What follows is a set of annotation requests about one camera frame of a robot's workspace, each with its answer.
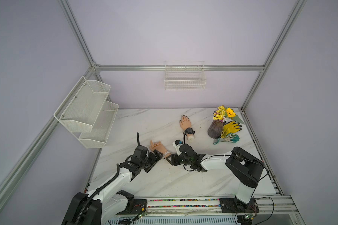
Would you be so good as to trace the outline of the mannequin hand with white band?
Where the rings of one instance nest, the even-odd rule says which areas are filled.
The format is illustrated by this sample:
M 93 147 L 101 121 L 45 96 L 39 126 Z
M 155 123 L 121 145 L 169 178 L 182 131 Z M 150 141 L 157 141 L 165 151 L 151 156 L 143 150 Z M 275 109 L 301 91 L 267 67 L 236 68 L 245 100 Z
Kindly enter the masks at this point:
M 163 155 L 166 151 L 168 151 L 160 141 L 153 142 L 152 140 L 150 141 L 150 150 L 151 151 L 158 150 Z

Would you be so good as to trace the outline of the black wrist watch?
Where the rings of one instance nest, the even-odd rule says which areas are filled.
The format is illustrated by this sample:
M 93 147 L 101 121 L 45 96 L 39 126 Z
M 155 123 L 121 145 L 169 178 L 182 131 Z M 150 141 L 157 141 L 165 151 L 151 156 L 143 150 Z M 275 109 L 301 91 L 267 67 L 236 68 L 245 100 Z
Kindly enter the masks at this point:
M 192 135 L 195 134 L 195 131 L 191 127 L 189 127 L 187 129 L 185 129 L 184 133 L 185 133 L 186 136 L 192 136 Z

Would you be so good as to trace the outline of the mannequin hand with dark nails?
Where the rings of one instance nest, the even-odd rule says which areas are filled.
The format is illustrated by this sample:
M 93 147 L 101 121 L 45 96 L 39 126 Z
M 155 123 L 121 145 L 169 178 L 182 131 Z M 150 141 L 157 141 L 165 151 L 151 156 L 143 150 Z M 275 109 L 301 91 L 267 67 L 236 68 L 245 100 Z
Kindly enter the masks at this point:
M 192 123 L 191 123 L 191 121 L 190 121 L 190 119 L 186 116 L 186 115 L 182 115 L 181 116 L 181 120 L 180 120 L 180 122 L 179 122 L 179 125 L 180 125 L 180 127 L 181 127 L 181 129 L 183 130 L 183 131 L 185 131 L 185 129 L 187 129 L 188 127 L 191 127 L 192 128 Z M 187 140 L 189 140 L 189 141 L 191 141 L 191 140 L 193 140 L 195 137 L 194 137 L 194 135 L 192 135 L 192 136 L 186 136 L 185 135 L 185 137 L 187 138 Z

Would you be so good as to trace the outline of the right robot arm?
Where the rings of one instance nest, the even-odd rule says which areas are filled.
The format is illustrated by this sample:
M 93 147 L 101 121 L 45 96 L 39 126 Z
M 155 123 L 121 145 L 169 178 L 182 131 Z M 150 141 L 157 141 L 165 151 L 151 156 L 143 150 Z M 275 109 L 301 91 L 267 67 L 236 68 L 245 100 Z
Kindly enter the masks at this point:
M 178 144 L 175 148 L 177 152 L 166 158 L 172 166 L 189 166 L 192 172 L 230 170 L 239 180 L 238 191 L 234 197 L 235 204 L 249 206 L 265 170 L 260 159 L 240 147 L 234 147 L 231 152 L 223 155 L 198 154 L 188 144 Z

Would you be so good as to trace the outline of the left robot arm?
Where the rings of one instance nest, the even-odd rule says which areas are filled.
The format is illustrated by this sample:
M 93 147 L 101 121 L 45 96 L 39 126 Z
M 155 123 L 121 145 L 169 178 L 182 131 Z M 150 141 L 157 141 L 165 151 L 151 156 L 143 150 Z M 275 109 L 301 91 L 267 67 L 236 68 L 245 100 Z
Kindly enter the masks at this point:
M 62 221 L 63 225 L 102 225 L 115 214 L 132 206 L 133 195 L 122 190 L 142 170 L 149 172 L 162 158 L 171 152 L 161 143 L 150 148 L 138 145 L 134 153 L 116 165 L 116 172 L 95 190 L 78 192 L 72 198 Z

